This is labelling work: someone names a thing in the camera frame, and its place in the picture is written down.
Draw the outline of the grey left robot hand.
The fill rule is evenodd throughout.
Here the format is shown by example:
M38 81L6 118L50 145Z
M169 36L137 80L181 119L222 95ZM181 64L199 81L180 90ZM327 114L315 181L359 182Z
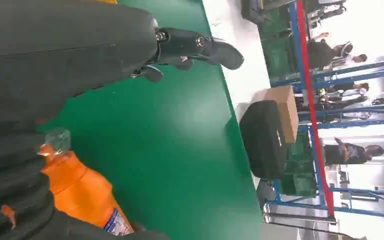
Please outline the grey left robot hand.
M55 206L45 136L67 100L126 78L159 82L157 65L194 61L238 69L231 44L160 27L146 10L97 0L0 0L0 240L164 240L160 232L112 233Z

